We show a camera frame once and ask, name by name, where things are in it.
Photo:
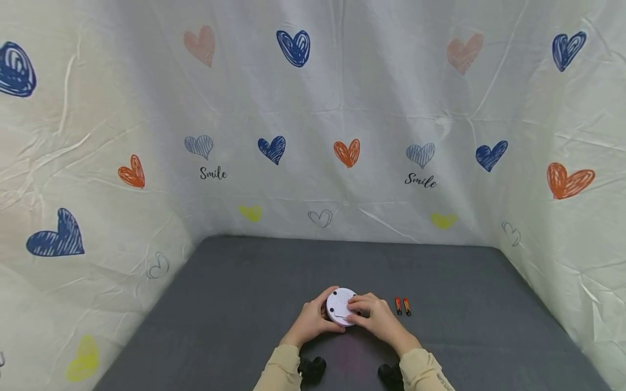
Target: pink heart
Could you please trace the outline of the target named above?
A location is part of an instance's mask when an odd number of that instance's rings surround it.
[[[482,47],[483,35],[480,33],[474,34],[465,45],[459,39],[453,39],[448,44],[448,61],[460,74],[465,75]]]
[[[183,40],[185,47],[187,47],[187,50],[193,57],[211,67],[213,53],[215,52],[215,35],[210,26],[202,26],[199,38],[190,31],[186,31]]]

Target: heart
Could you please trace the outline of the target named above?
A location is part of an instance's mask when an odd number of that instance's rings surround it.
[[[276,39],[278,39],[282,53],[291,65],[302,68],[307,63],[311,51],[311,40],[306,31],[300,30],[291,38],[286,31],[278,30],[276,31]]]
[[[348,168],[351,168],[356,164],[359,159],[359,153],[361,152],[361,142],[358,138],[352,140],[350,148],[347,148],[344,143],[337,141],[334,145],[335,155],[341,160]]]
[[[261,207],[259,205],[255,205],[251,208],[239,205],[239,213],[254,223],[261,220]]]
[[[448,62],[460,74],[465,75],[482,47],[483,35],[480,33],[474,34],[465,45],[459,39],[453,39],[448,44]]]
[[[131,168],[125,166],[118,168],[118,175],[121,180],[129,185],[143,189],[146,185],[146,178],[143,175],[141,161],[139,161],[139,157],[137,155],[130,156],[130,166]]]
[[[66,256],[84,254],[83,239],[74,216],[65,208],[56,212],[57,232],[39,231],[26,241],[26,249],[37,256]]]
[[[491,172],[498,160],[506,152],[508,143],[504,140],[500,141],[493,147],[493,150],[486,145],[479,146],[476,149],[476,161],[479,165],[483,166],[488,172]]]
[[[260,138],[258,144],[261,153],[278,165],[282,154],[285,153],[285,138],[276,136],[271,145],[264,138]]]
[[[516,228],[513,229],[511,223],[509,223],[508,221],[504,221],[502,223],[502,229],[508,236],[509,240],[511,240],[511,246],[515,247],[520,244],[521,233]]]
[[[170,271],[170,260],[163,253],[156,253],[156,265],[148,269],[148,278],[154,280],[163,277]]]
[[[26,52],[15,42],[5,42],[0,48],[0,91],[26,98],[35,87],[37,77]]]
[[[433,213],[431,215],[431,221],[440,230],[447,230],[455,223],[458,217],[456,215],[440,215],[439,213]]]
[[[591,185],[594,179],[593,170],[580,170],[567,176],[567,170],[561,163],[548,166],[548,186],[557,200],[575,196]]]
[[[422,169],[426,166],[430,159],[433,158],[433,156],[433,143],[428,143],[423,147],[419,145],[411,145],[409,148],[406,148],[406,157],[419,164]]]
[[[76,359],[65,370],[65,378],[70,382],[81,382],[93,376],[99,365],[96,340],[91,335],[85,335],[78,345]]]
[[[185,31],[183,36],[185,47],[193,55],[200,60],[201,63],[211,67],[213,63],[213,53],[215,52],[215,35],[210,26],[202,26],[200,28],[200,37],[196,37],[190,31]]]
[[[315,224],[319,225],[322,228],[326,228],[328,224],[331,223],[332,220],[332,212],[328,209],[322,210],[319,215],[314,211],[309,211],[309,218]]]
[[[552,58],[554,58],[554,63],[559,71],[565,71],[565,68],[576,57],[586,41],[587,34],[584,31],[579,31],[570,39],[567,38],[567,34],[559,34],[554,38],[552,41]]]
[[[213,140],[211,140],[211,137],[207,135],[200,136],[197,139],[191,136],[186,137],[185,148],[187,151],[195,155],[200,155],[208,160],[208,154],[213,149]]]

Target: beige sleeve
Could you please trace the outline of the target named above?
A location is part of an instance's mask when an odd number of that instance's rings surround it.
[[[274,349],[253,391],[300,391],[299,353],[299,349],[291,345]]]
[[[404,391],[454,391],[441,366],[425,349],[413,349],[400,358]]]

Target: fabric wall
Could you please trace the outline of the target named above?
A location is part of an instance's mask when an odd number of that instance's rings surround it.
[[[625,3],[3,8],[1,389],[91,389],[229,233],[497,247],[626,390]]]

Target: person's left hand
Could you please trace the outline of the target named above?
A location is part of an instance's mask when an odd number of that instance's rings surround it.
[[[287,334],[282,337],[281,345],[294,345],[300,349],[305,343],[324,332],[342,333],[346,328],[330,320],[326,315],[324,302],[339,287],[330,287],[323,291],[315,300],[304,303],[302,312]]]

